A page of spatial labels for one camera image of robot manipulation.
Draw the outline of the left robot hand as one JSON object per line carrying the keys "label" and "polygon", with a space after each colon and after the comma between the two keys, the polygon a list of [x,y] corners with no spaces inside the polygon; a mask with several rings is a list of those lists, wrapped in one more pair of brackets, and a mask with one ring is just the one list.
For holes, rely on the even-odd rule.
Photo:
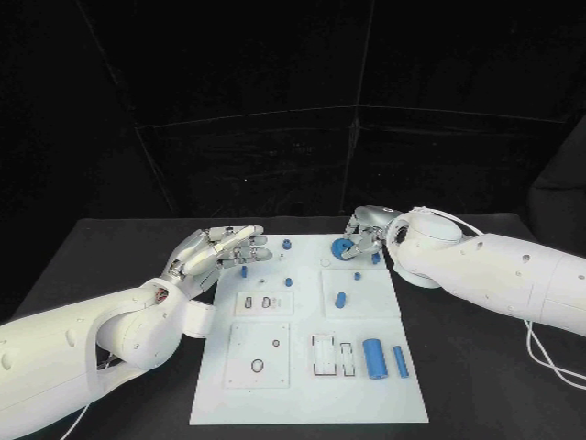
{"label": "left robot hand", "polygon": [[214,286],[224,269],[273,257],[266,242],[258,225],[198,229],[173,249],[160,278],[194,299]]}

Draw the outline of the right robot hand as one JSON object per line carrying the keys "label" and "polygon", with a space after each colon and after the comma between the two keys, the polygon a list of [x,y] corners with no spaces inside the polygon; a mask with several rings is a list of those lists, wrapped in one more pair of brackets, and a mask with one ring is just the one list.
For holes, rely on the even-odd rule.
{"label": "right robot hand", "polygon": [[374,254],[381,250],[388,236],[388,226],[393,220],[403,215],[383,206],[359,206],[349,218],[342,238],[352,242],[352,246],[341,252],[344,259],[361,254]]}

